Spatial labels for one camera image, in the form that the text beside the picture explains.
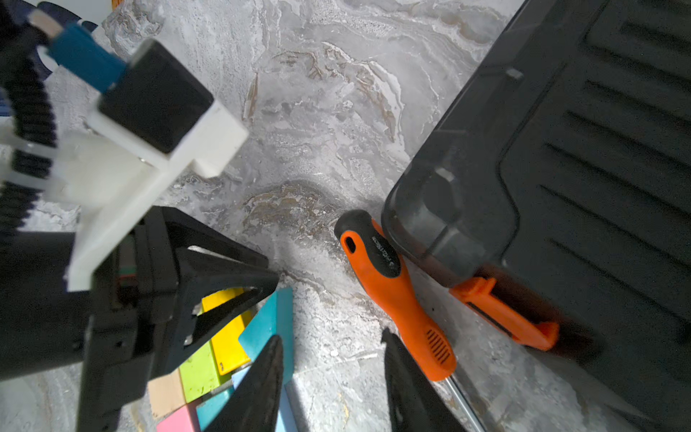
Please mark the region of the lime green block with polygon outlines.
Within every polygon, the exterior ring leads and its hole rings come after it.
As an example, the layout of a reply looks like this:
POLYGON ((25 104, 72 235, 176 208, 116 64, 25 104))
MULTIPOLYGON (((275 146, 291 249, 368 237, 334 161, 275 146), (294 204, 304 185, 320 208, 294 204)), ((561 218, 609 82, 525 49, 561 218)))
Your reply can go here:
POLYGON ((221 374, 212 350, 207 342, 178 368, 185 401, 190 403, 230 381, 228 374, 221 374))

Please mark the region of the pink square block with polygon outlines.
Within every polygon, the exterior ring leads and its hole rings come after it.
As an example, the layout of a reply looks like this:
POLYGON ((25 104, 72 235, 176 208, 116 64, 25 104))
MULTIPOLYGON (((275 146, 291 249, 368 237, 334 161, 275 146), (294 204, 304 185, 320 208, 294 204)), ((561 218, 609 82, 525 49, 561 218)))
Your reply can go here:
POLYGON ((156 432, 200 432, 196 408, 185 405, 168 415, 156 426, 156 432))

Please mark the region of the teal small triangle block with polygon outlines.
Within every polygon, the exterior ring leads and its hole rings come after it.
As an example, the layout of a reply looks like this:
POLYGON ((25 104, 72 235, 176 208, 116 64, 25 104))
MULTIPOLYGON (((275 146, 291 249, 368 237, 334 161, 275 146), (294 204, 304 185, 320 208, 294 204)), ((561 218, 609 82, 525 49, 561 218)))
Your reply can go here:
POLYGON ((294 332, 293 289, 277 289, 250 320, 239 336, 239 344, 252 361, 256 361, 272 336, 279 336, 284 346, 283 385, 293 379, 294 332))

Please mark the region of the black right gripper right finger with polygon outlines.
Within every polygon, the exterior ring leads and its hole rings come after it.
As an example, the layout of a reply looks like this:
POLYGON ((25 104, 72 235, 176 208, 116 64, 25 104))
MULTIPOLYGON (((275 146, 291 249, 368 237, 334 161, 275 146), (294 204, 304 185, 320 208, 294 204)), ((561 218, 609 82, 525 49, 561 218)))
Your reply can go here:
POLYGON ((465 431, 401 339, 385 329, 381 342, 392 431, 465 431))

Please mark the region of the natural wood slanted block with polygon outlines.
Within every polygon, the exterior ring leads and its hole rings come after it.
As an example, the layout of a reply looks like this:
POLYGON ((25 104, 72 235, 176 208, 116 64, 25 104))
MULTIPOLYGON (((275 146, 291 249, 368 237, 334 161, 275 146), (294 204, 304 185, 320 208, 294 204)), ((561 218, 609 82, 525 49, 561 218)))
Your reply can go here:
POLYGON ((148 383, 149 402, 154 420, 167 417, 185 405, 181 375, 178 369, 148 383))

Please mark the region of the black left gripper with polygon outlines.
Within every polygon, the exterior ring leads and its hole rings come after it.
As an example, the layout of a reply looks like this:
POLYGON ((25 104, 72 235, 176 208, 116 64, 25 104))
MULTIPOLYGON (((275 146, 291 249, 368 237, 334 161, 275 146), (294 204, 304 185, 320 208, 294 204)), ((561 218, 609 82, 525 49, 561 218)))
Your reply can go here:
POLYGON ((173 207, 152 207, 68 292, 74 236, 22 232, 1 255, 1 378, 80 363, 78 431, 117 430, 122 407, 269 297, 267 257, 173 207))

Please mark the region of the orange handled screwdriver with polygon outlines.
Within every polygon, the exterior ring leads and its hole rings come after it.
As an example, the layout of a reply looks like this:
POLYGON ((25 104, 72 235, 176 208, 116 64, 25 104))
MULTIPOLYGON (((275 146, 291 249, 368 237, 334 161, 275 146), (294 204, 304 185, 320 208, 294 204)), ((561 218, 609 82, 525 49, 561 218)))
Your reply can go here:
POLYGON ((444 382, 473 431, 484 431, 476 412, 453 379, 456 357, 446 335, 417 301, 408 268, 365 210, 343 213, 334 228, 363 289, 392 319, 397 336, 430 383, 444 382))

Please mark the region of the yellow square block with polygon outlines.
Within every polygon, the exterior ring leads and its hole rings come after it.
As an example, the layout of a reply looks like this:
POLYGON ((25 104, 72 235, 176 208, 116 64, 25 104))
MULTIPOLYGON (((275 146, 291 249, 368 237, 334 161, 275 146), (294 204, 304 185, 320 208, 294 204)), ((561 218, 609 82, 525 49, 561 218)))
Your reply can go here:
MULTIPOLYGON (((202 300, 203 311, 211 311, 238 297, 244 291, 243 288, 230 288, 209 295, 202 300)), ((239 336, 248 327, 252 318, 252 311, 244 311, 212 338, 212 350, 221 374, 231 374, 250 362, 250 356, 239 343, 239 336)))

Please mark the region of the light blue rectangular block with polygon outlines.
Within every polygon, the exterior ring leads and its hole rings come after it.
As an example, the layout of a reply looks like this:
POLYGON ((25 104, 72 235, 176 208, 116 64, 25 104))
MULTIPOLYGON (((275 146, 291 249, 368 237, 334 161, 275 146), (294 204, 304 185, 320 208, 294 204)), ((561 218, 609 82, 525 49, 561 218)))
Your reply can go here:
MULTIPOLYGON (((231 381, 233 383, 234 392, 239 390, 242 380, 250 371, 251 365, 246 365, 243 369, 236 371, 232 374, 231 381)), ((277 416, 277 423, 275 426, 275 432, 298 432, 295 417, 293 415, 293 410, 291 403, 289 402, 288 394, 286 392, 286 387, 284 386, 280 394, 280 403, 277 416)))

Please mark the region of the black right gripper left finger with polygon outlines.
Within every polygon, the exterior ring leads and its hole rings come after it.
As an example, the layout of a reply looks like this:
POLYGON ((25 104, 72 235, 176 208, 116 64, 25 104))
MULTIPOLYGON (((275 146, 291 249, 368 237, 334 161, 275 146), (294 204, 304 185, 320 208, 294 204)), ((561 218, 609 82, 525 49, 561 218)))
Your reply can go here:
POLYGON ((284 377, 284 344, 269 338, 229 402, 207 431, 274 432, 284 377))

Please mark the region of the teal rectangular block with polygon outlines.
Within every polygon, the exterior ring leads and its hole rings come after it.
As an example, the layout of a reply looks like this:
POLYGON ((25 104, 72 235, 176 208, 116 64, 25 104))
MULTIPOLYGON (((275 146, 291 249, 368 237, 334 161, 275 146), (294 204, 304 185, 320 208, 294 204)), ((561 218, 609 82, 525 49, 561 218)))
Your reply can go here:
POLYGON ((233 393, 234 388, 229 387, 228 389, 210 397, 210 399, 202 402, 196 407, 196 415, 201 431, 205 431, 208 426, 210 426, 212 421, 218 417, 223 408, 229 402, 233 393))

